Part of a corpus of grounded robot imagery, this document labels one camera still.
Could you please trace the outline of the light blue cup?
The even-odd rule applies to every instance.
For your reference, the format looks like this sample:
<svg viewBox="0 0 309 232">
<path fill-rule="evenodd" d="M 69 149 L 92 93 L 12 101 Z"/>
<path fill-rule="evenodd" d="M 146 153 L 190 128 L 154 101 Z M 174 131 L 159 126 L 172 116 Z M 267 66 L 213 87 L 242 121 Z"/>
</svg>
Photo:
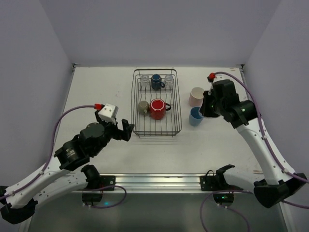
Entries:
<svg viewBox="0 0 309 232">
<path fill-rule="evenodd" d="M 203 120 L 203 116 L 202 114 L 200 113 L 200 108 L 199 107 L 193 107 L 191 110 L 190 110 L 190 115 L 189 115 L 189 123 L 191 126 L 198 126 L 201 121 Z"/>
</svg>

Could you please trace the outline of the pink mug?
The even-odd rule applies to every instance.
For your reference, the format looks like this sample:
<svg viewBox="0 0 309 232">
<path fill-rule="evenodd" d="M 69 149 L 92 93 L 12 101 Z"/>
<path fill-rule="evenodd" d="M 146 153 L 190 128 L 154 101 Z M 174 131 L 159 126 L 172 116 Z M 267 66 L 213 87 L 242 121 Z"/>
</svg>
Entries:
<svg viewBox="0 0 309 232">
<path fill-rule="evenodd" d="M 203 88 L 194 87 L 190 92 L 189 105 L 191 107 L 200 107 L 203 103 L 203 93 Z"/>
</svg>

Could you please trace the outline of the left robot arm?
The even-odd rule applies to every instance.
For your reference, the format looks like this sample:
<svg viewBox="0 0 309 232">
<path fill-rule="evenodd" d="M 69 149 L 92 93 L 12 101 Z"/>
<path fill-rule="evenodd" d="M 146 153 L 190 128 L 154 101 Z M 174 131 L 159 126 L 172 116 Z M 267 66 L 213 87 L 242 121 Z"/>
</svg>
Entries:
<svg viewBox="0 0 309 232">
<path fill-rule="evenodd" d="M 1 216 L 11 224 L 32 217 L 36 207 L 75 190 L 98 190 L 103 186 L 99 172 L 89 161 L 100 153 L 111 139 L 129 141 L 134 124 L 122 119 L 117 123 L 97 121 L 86 126 L 64 143 L 49 164 L 36 170 L 13 186 L 0 188 Z"/>
</svg>

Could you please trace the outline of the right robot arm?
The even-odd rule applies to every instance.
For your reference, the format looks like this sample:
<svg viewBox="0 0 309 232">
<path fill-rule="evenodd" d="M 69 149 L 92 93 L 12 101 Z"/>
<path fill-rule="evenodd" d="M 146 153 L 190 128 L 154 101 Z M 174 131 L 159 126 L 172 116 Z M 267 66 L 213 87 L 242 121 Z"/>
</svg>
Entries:
<svg viewBox="0 0 309 232">
<path fill-rule="evenodd" d="M 254 100 L 241 101 L 233 81 L 212 82 L 211 88 L 203 93 L 200 113 L 207 118 L 223 117 L 245 140 L 264 176 L 227 174 L 234 165 L 219 169 L 217 174 L 224 181 L 229 177 L 237 180 L 237 186 L 252 192 L 265 208 L 284 201 L 309 182 L 304 173 L 297 173 L 287 163 L 265 129 L 257 104 Z"/>
</svg>

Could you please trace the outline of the beige mug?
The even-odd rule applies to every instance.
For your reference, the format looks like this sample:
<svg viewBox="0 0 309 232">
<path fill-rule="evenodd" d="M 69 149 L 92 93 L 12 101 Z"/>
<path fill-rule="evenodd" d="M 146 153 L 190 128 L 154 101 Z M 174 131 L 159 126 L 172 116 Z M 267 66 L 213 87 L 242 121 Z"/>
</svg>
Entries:
<svg viewBox="0 0 309 232">
<path fill-rule="evenodd" d="M 149 111 L 150 111 L 150 105 L 147 101 L 140 101 L 138 103 L 138 112 L 141 114 L 141 115 L 148 115 L 149 114 Z"/>
</svg>

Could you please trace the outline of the red mug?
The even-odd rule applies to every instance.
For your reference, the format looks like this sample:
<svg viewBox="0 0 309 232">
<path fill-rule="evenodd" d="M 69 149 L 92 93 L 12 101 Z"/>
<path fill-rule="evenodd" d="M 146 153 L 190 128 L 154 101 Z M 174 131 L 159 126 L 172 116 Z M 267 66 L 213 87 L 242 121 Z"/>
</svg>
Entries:
<svg viewBox="0 0 309 232">
<path fill-rule="evenodd" d="M 161 120 L 164 118 L 166 111 L 171 110 L 171 105 L 162 99 L 153 99 L 150 102 L 149 110 L 151 118 Z"/>
</svg>

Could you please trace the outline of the right clear glass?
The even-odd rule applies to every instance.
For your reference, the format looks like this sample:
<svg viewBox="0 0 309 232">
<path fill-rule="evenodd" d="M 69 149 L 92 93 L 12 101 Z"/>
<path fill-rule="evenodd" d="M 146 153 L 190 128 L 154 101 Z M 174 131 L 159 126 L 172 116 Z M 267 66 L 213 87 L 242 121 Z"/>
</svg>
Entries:
<svg viewBox="0 0 309 232">
<path fill-rule="evenodd" d="M 172 74 L 166 75 L 164 78 L 165 88 L 172 89 L 174 84 L 174 77 Z"/>
</svg>

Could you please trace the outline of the clear glass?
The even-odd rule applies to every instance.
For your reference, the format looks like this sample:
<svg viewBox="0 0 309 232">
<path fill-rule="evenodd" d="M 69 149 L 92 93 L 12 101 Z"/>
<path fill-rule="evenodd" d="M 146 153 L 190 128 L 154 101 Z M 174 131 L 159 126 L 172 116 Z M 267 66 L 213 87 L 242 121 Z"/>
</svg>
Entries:
<svg viewBox="0 0 309 232">
<path fill-rule="evenodd" d="M 147 89 L 150 86 L 149 75 L 140 76 L 140 86 Z"/>
<path fill-rule="evenodd" d="M 172 89 L 174 84 L 174 77 L 172 74 L 166 75 L 164 78 L 165 88 Z"/>
</svg>

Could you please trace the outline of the left clear glass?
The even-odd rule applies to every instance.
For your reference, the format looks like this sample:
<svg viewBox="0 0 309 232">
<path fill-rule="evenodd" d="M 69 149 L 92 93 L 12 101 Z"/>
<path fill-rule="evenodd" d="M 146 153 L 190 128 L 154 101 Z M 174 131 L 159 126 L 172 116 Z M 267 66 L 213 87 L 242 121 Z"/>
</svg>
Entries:
<svg viewBox="0 0 309 232">
<path fill-rule="evenodd" d="M 140 76 L 140 86 L 147 89 L 150 86 L 149 75 Z"/>
</svg>

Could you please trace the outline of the dark blue mug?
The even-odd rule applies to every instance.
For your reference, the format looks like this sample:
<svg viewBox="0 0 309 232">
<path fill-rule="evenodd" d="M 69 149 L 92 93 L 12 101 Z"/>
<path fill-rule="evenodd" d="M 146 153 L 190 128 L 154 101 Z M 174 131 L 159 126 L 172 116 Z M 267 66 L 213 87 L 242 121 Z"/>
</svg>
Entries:
<svg viewBox="0 0 309 232">
<path fill-rule="evenodd" d="M 154 74 L 151 77 L 151 86 L 153 90 L 160 90 L 161 88 L 165 88 L 166 85 L 159 74 Z"/>
</svg>

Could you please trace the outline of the aluminium mounting rail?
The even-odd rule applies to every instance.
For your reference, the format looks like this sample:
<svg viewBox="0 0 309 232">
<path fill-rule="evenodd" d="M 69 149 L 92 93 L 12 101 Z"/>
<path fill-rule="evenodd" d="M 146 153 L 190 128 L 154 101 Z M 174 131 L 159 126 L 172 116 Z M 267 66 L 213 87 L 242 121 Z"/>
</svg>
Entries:
<svg viewBox="0 0 309 232">
<path fill-rule="evenodd" d="M 115 175 L 116 185 L 132 193 L 199 193 L 202 192 L 199 177 L 205 174 L 101 174 Z M 264 179 L 262 173 L 228 170 L 224 174 L 225 190 L 247 190 L 252 192 L 254 182 Z"/>
</svg>

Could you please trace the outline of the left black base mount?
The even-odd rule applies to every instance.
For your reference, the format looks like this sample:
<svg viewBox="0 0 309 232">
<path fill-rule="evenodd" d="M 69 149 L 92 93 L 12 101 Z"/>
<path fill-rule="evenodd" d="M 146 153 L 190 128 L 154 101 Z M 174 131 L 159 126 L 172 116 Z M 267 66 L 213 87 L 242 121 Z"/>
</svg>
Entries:
<svg viewBox="0 0 309 232">
<path fill-rule="evenodd" d="M 99 189 L 103 187 L 110 186 L 106 188 L 106 191 L 114 191 L 113 186 L 116 183 L 116 176 L 115 175 L 100 175 L 97 177 L 91 177 L 87 179 L 87 186 L 85 187 L 86 190 L 90 189 Z"/>
</svg>

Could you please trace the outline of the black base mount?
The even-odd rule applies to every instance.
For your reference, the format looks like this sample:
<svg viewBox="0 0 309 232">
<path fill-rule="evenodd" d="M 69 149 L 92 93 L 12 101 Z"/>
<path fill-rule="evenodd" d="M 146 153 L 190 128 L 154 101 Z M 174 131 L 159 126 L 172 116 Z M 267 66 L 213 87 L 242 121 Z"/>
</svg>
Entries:
<svg viewBox="0 0 309 232">
<path fill-rule="evenodd" d="M 199 177 L 202 191 L 217 191 L 227 188 L 223 170 L 208 170 L 205 175 Z"/>
<path fill-rule="evenodd" d="M 103 187 L 110 186 L 106 188 L 106 191 L 114 191 L 113 186 L 116 183 L 116 176 L 115 175 L 100 175 L 97 177 L 91 177 L 87 179 L 87 186 L 85 187 L 86 190 L 90 189 L 99 189 Z"/>
</svg>

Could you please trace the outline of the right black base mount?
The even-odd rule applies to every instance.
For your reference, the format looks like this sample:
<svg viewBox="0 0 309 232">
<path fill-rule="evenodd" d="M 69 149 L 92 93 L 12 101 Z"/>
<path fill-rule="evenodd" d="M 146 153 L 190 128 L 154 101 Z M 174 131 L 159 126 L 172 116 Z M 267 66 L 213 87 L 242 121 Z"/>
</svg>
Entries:
<svg viewBox="0 0 309 232">
<path fill-rule="evenodd" d="M 217 191 L 227 188 L 223 170 L 208 170 L 205 175 L 199 177 L 202 191 Z"/>
</svg>

